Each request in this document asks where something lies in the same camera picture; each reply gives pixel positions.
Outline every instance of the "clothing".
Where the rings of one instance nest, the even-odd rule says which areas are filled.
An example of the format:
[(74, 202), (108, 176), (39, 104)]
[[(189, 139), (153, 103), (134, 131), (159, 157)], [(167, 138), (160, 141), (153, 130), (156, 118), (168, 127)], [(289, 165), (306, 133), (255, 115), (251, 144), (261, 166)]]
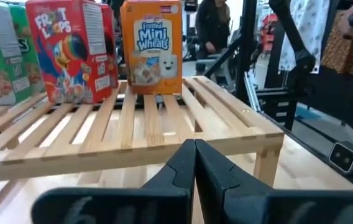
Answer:
[(208, 54), (205, 47), (207, 42), (212, 43), (217, 52), (227, 47), (227, 38), (231, 34), (229, 30), (230, 19), (227, 22), (221, 22), (218, 15), (218, 8), (215, 6), (214, 0), (203, 0), (199, 5), (196, 15), (196, 30), (203, 53)]
[(197, 60), (206, 59), (210, 54), (221, 54), (221, 53), (222, 53), (222, 50), (218, 50), (215, 53), (209, 53), (205, 46), (200, 46), (199, 51), (197, 51), (196, 53), (196, 59)]
[[(329, 5), (330, 0), (291, 0), (291, 16), (305, 47), (316, 58), (312, 73), (319, 73), (321, 42), (326, 29)], [(291, 71), (295, 65), (295, 54), (285, 35), (280, 53), (279, 70)]]
[(336, 14), (321, 64), (337, 73), (353, 75), (353, 39), (344, 39), (338, 28), (343, 13), (338, 11)]

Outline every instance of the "froot loops logo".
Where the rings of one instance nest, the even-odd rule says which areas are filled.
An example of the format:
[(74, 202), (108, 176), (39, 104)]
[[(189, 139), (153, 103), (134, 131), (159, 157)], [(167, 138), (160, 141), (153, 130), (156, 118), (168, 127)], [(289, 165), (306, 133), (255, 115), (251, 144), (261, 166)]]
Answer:
[(54, 34), (71, 32), (70, 22), (66, 19), (66, 8), (64, 7), (43, 13), (37, 16), (34, 21), (46, 39)]

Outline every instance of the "wooden shelf leg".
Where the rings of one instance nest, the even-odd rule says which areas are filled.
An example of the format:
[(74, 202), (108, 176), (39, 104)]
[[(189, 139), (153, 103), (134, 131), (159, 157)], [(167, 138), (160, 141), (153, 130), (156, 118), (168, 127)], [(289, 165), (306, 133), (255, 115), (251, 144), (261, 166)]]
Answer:
[(275, 182), (278, 157), (281, 146), (267, 147), (262, 152), (257, 152), (255, 160), (254, 177), (273, 187)]

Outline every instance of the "wooden slatted shelf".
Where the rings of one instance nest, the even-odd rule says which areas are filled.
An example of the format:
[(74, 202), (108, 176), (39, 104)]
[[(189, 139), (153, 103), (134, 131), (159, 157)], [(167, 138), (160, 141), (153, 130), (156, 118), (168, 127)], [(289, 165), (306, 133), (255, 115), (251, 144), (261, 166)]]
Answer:
[[(117, 122), (112, 122), (120, 95), (122, 108)], [(187, 110), (172, 95), (163, 95), (164, 106), (159, 108), (155, 95), (144, 95), (144, 123), (139, 125), (136, 96), (126, 82), (120, 82), (95, 112), (93, 105), (67, 103), (54, 109), (44, 94), (12, 108), (0, 106), (0, 180), (163, 163), (185, 139), (201, 138), (225, 155), (256, 152), (254, 175), (273, 185), (281, 130), (205, 77), (186, 78), (181, 97)], [(160, 113), (172, 121), (173, 132), (163, 131)], [(92, 125), (80, 139), (92, 114)], [(221, 119), (225, 127), (214, 119)], [(37, 127), (26, 133), (31, 126)], [(134, 136), (134, 128), (143, 128), (144, 135)], [(45, 145), (54, 129), (56, 136)], [(26, 136), (19, 142), (21, 134)]]

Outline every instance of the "red cereal box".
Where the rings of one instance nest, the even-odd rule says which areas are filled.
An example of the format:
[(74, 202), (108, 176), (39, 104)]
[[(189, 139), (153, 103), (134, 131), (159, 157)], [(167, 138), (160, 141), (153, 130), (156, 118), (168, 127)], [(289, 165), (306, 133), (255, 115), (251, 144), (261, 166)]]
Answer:
[(106, 53), (108, 54), (110, 84), (112, 88), (117, 88), (118, 72), (117, 72), (117, 56), (116, 45), (114, 44), (114, 28), (113, 28), (113, 10), (107, 4), (101, 4), (103, 26), (104, 26), (104, 41), (106, 43)]
[(108, 97), (101, 6), (89, 0), (30, 0), (26, 11), (50, 101), (97, 103)]

